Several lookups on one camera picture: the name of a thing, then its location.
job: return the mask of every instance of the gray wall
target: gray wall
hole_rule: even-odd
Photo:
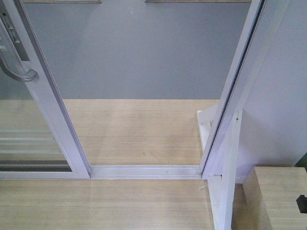
[[[63,98],[218,99],[249,4],[25,7]]]

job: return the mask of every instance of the wall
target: wall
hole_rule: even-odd
[[[249,3],[25,7],[63,98],[218,99]]]
[[[237,176],[307,152],[307,4],[291,1],[244,106]]]

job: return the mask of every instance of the glass pane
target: glass pane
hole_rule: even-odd
[[[19,59],[0,33],[0,55],[19,72]],[[0,171],[71,172],[25,83],[0,69]]]
[[[165,5],[102,2],[88,12],[25,4],[89,162],[199,164],[196,114],[218,103],[209,99],[221,95],[249,4],[174,3],[172,17]]]

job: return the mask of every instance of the aluminum door frame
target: aluminum door frame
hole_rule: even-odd
[[[89,179],[91,169],[67,110],[31,27],[21,0],[1,0],[22,41],[30,61],[24,69],[34,69],[39,77],[25,83],[61,148],[72,172],[0,172],[0,179]]]

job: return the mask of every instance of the floor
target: floor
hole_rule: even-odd
[[[64,100],[92,165],[199,164],[196,113],[218,100]]]
[[[0,161],[65,161],[34,100],[0,100]]]
[[[91,164],[198,164],[196,111],[217,102],[65,100],[65,105]],[[46,128],[38,115],[36,126],[28,126],[32,101],[3,103],[8,120],[17,114],[28,121],[23,128]],[[0,230],[214,229],[202,180],[2,180],[0,221]],[[233,230],[241,229],[252,230],[237,186]]]
[[[0,181],[0,230],[213,230],[206,181]],[[252,230],[242,186],[233,230]]]

